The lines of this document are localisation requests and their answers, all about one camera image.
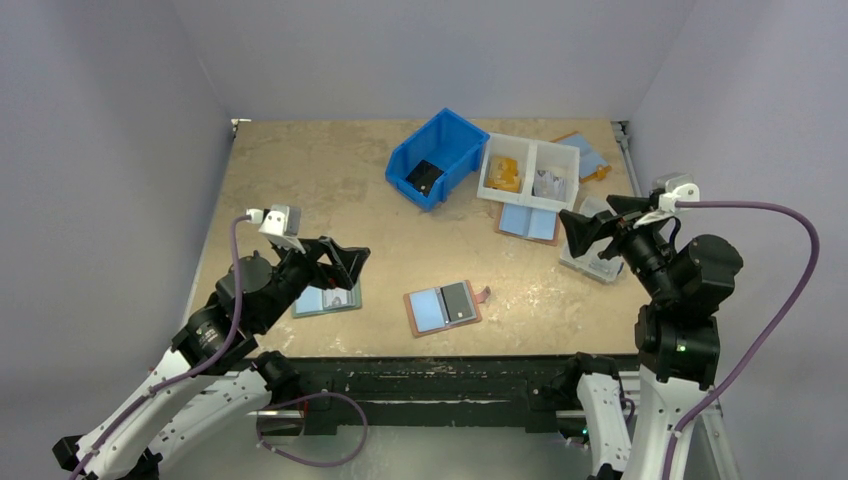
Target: gray wall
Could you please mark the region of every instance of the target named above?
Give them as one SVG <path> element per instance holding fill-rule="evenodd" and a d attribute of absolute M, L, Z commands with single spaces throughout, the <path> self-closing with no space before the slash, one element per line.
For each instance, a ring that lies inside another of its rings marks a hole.
<path fill-rule="evenodd" d="M 846 25 L 845 2 L 698 2 L 633 117 L 643 187 L 689 171 L 703 199 L 783 203 L 822 237 L 809 288 L 723 397 L 745 478 L 848 471 Z M 719 312 L 724 375 L 786 299 L 808 240 L 768 213 L 690 212 L 683 226 L 687 238 L 724 236 L 745 258 Z"/>
<path fill-rule="evenodd" d="M 0 12 L 0 476 L 67 478 L 181 321 L 229 122 L 168 1 Z"/>
<path fill-rule="evenodd" d="M 174 0 L 254 119 L 630 117 L 694 0 Z"/>

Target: table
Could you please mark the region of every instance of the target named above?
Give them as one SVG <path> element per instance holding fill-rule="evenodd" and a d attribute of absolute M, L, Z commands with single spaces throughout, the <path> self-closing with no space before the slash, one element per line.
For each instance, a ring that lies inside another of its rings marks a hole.
<path fill-rule="evenodd" d="M 580 131 L 613 167 L 587 196 L 631 195 L 624 161 L 604 119 L 482 119 L 483 130 L 551 140 Z M 261 350 L 287 356 L 443 356 L 634 353 L 633 324 L 649 300 L 628 271 L 602 285 L 559 264 L 558 247 L 494 232 L 498 204 L 476 198 L 479 173 L 447 202 L 422 212 L 384 178 L 392 150 L 424 120 L 251 122 L 239 126 L 192 310 L 203 305 L 231 264 L 227 229 L 246 208 L 273 203 L 303 209 L 301 237 L 366 246 L 363 308 L 293 319 L 286 313 L 259 337 Z M 240 253 L 276 256 L 257 228 L 242 224 Z M 483 321 L 415 339 L 403 294 L 470 280 L 492 288 Z"/>

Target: wall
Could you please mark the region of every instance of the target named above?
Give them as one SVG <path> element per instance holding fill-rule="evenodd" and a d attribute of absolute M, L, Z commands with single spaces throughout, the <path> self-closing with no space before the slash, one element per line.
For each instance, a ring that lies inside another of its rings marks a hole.
<path fill-rule="evenodd" d="M 822 238 L 812 282 L 723 397 L 744 478 L 841 478 L 848 361 L 848 4 L 698 2 L 632 120 L 643 188 L 695 174 L 703 199 L 779 202 Z M 769 213 L 690 212 L 683 233 L 715 232 L 745 258 L 719 312 L 721 374 L 794 287 L 801 227 Z"/>
<path fill-rule="evenodd" d="M 694 0 L 174 0 L 253 119 L 629 118 Z"/>
<path fill-rule="evenodd" d="M 182 320 L 229 121 L 168 1 L 0 5 L 0 476 L 67 478 Z"/>

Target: blue notepad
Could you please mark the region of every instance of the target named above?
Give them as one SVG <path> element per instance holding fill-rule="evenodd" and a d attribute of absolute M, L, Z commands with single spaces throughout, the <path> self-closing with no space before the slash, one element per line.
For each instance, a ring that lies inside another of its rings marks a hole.
<path fill-rule="evenodd" d="M 583 135 L 576 133 L 558 141 L 560 145 L 570 145 L 580 149 L 580 178 L 586 178 L 598 171 L 598 167 L 609 167 L 603 157 L 598 155 Z"/>
<path fill-rule="evenodd" d="M 556 222 L 556 212 L 507 203 L 504 205 L 498 228 L 520 237 L 553 240 Z"/>

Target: wooden tabletop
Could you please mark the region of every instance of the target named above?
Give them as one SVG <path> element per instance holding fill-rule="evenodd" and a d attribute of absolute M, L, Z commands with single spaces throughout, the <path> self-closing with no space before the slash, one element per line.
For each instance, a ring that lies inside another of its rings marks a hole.
<path fill-rule="evenodd" d="M 557 247 L 495 233 L 499 205 L 476 198 L 472 173 L 432 212 L 422 212 L 384 177 L 392 150 L 424 120 L 252 122 L 239 126 L 197 278 L 193 309 L 203 305 L 231 264 L 227 229 L 247 208 L 274 203 L 303 209 L 300 236 L 364 246 L 363 308 L 293 319 L 287 312 L 262 350 L 287 356 L 439 356 L 632 353 L 633 324 L 649 298 L 629 272 L 602 285 L 559 264 Z M 632 190 L 610 122 L 604 119 L 483 119 L 489 132 L 552 140 L 580 131 L 612 166 L 580 186 L 605 198 Z M 238 231 L 242 255 L 276 262 L 257 227 Z M 488 285 L 483 321 L 414 338 L 403 295 L 469 280 Z"/>

